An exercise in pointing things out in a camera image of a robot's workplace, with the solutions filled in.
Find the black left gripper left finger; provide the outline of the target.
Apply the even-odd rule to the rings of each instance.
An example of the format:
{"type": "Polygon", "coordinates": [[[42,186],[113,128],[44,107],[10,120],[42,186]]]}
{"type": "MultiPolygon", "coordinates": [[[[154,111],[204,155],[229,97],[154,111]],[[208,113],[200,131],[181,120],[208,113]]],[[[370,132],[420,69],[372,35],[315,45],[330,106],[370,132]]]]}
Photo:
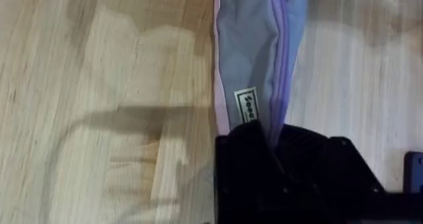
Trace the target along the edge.
{"type": "Polygon", "coordinates": [[[283,223],[284,177],[260,122],[237,126],[215,139],[215,221],[283,223]]]}

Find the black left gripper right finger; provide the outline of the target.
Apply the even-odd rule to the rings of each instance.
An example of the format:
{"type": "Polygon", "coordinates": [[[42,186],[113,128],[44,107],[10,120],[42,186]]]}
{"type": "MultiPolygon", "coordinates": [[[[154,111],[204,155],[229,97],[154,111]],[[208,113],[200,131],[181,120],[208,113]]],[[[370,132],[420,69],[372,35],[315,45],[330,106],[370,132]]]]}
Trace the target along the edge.
{"type": "Polygon", "coordinates": [[[345,214],[373,194],[386,191],[355,145],[346,137],[328,137],[284,125],[276,146],[283,169],[311,191],[331,223],[346,223],[345,214]]]}

